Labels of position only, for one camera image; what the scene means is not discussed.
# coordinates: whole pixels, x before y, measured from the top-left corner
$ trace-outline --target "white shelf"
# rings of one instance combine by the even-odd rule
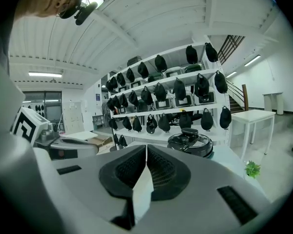
[[[170,89],[173,89],[176,78],[181,80],[185,84],[186,87],[192,86],[196,83],[198,74],[201,74],[201,75],[205,76],[207,79],[210,79],[215,74],[216,71],[217,71],[217,69],[206,69],[206,70],[181,74],[181,75],[177,75],[177,76],[172,76],[172,77],[164,78],[161,80],[156,80],[156,81],[153,81],[150,83],[143,84],[138,87],[134,87],[134,88],[122,91],[120,93],[112,95],[111,98],[113,98],[114,96],[119,97],[122,94],[125,94],[126,97],[128,97],[129,94],[131,93],[131,91],[135,91],[137,96],[139,96],[141,94],[142,90],[144,89],[144,87],[147,87],[150,90],[150,92],[153,93],[157,83],[162,84],[164,86],[165,90],[168,91]]]
[[[172,48],[172,49],[160,52],[156,55],[150,56],[148,58],[145,58],[142,61],[139,61],[139,62],[121,70],[119,73],[123,73],[124,78],[126,79],[127,70],[128,70],[128,68],[131,68],[134,75],[135,75],[135,78],[141,77],[141,75],[138,73],[138,66],[140,65],[141,62],[143,62],[146,65],[148,72],[150,74],[157,72],[155,62],[154,62],[157,55],[161,55],[162,57],[164,57],[168,68],[172,68],[175,66],[189,65],[187,62],[187,56],[186,56],[186,48],[189,45],[192,45],[192,47],[196,49],[198,59],[201,60],[203,53],[204,53],[204,50],[205,50],[205,43],[204,42],[190,43],[190,44],[179,46],[176,48]]]
[[[213,108],[222,108],[224,105],[220,103],[213,103],[213,104],[203,104],[198,106],[190,106],[190,107],[178,107],[178,108],[169,108],[169,109],[162,109],[162,110],[154,110],[154,111],[146,111],[146,112],[140,112],[140,113],[130,113],[130,114],[121,114],[121,115],[113,115],[114,118],[123,118],[123,117],[133,117],[133,116],[147,116],[147,115],[161,115],[162,113],[169,114],[169,113],[180,113],[182,110],[185,110],[187,112],[191,111],[198,111],[198,110],[204,110],[204,108],[207,109],[213,109]]]
[[[225,135],[223,133],[220,133],[219,130],[212,127],[212,129],[208,132],[202,129],[201,125],[192,125],[193,129],[197,129],[200,134],[208,136],[212,141],[222,141],[225,140]],[[149,139],[149,140],[159,140],[159,141],[168,141],[169,137],[175,134],[181,133],[181,129],[179,126],[171,126],[170,131],[168,133],[165,133],[162,129],[157,127],[155,129],[154,134],[149,134],[146,130],[146,126],[142,126],[141,132],[136,132],[133,129],[131,131],[128,131],[126,128],[120,129],[120,130],[114,130],[114,133],[117,135],[124,135],[127,137],[132,138],[142,138],[142,139]]]

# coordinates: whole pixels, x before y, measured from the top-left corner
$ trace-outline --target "white ceiling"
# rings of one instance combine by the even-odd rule
[[[272,0],[105,0],[81,26],[73,18],[24,18],[11,34],[11,79],[27,89],[88,88],[131,57],[192,43],[193,35],[265,37],[274,9]],[[54,84],[28,71],[63,77]]]

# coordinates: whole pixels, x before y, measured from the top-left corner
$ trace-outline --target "gray floor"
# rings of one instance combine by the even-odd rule
[[[284,115],[275,117],[275,126],[269,153],[264,155],[269,133],[269,122],[258,125],[254,144],[248,144],[243,162],[254,161],[261,166],[260,175],[256,178],[266,193],[268,199],[273,202],[281,196],[287,195],[293,189],[293,116]],[[101,135],[112,135],[110,128],[101,128],[95,131]],[[231,149],[238,155],[242,153],[244,133],[233,135]],[[99,154],[109,152],[112,146],[101,147]]]

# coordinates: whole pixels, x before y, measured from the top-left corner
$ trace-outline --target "black slot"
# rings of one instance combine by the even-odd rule
[[[231,186],[218,188],[217,191],[228,204],[242,225],[246,224],[257,216],[257,213]]]
[[[78,165],[57,169],[59,175],[68,174],[68,173],[78,171],[78,170],[81,170],[81,167]]]

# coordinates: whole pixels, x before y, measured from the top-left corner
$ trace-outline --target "small green plant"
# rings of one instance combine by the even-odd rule
[[[260,174],[260,165],[257,165],[255,162],[250,160],[246,164],[245,171],[248,176],[255,178]]]

